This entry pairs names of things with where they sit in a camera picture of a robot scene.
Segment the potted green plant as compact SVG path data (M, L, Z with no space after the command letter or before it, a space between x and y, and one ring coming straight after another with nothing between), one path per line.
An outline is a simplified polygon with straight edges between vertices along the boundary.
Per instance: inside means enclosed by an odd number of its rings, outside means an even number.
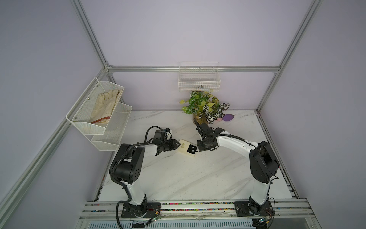
M179 104L184 105L182 111L192 115L193 120L198 124L213 124L216 120L225 116L224 112L231 106L230 103L222 103L209 92L192 91L190 97L181 100Z

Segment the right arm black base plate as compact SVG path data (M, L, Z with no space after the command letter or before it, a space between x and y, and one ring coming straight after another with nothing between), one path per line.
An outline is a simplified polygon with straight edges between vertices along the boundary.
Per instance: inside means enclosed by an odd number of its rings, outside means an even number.
M274 209L268 200L262 205L251 199L249 201L235 201L234 208L238 217L274 216Z

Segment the white mesh two-tier shelf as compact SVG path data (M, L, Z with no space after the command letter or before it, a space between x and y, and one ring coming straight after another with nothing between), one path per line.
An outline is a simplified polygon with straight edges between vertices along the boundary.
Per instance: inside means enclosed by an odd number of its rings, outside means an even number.
M66 119L99 151L118 149L132 107L122 103L124 87L94 78Z

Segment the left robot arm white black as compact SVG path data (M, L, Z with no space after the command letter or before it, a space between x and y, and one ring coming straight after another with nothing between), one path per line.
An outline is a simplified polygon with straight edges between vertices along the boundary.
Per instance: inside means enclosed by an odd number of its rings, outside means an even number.
M170 129L159 126L149 127L143 142L120 145L110 165L109 175L112 182L125 190L128 196L126 203L140 206L146 200L145 193L138 182L144 159L177 150L180 145L178 140L173 139Z

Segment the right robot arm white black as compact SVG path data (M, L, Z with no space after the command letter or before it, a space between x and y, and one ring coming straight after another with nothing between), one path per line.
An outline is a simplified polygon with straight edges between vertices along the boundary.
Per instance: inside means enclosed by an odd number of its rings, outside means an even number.
M268 202L269 190L272 179L277 178L279 163L270 144L266 141L260 143L245 140L232 135L222 128L213 129L206 123L193 122L200 135L197 140L198 150L214 151L219 147L230 149L246 158L250 163L250 171L255 179L252 194L249 198L254 206L263 206Z

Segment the cream work gloves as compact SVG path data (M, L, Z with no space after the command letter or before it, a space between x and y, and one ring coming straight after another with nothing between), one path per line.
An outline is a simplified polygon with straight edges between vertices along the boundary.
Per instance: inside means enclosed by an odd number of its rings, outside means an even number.
M109 90L98 94L89 123L102 126L107 125L122 93L123 90Z

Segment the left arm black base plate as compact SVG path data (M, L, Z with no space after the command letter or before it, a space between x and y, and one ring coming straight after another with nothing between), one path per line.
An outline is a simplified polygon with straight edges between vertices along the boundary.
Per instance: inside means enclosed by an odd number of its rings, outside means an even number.
M120 216L123 219L152 218L157 216L160 211L161 203L159 202L147 202L139 206L125 203Z

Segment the purple egg-shaped sponge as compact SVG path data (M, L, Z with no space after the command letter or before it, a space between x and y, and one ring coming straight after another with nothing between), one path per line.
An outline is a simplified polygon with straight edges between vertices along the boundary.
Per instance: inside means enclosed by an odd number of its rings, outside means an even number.
M234 117L235 117L234 114L225 114L224 117L222 118L222 120L225 122L229 122L229 121L233 120Z

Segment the aluminium front rail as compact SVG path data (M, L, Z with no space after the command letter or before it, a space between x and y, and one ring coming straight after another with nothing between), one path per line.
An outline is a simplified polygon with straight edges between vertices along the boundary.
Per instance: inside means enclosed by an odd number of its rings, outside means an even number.
M128 219L150 219L160 214L168 219L258 219L259 215L251 215L249 200L188 200L188 201L157 201L159 207L148 207L146 213L136 217L123 205L116 213L115 201L87 202L82 210L79 221L116 220L116 216L127 215ZM270 199L263 209L262 215L270 215L274 219L281 218L314 218L315 214L306 199Z

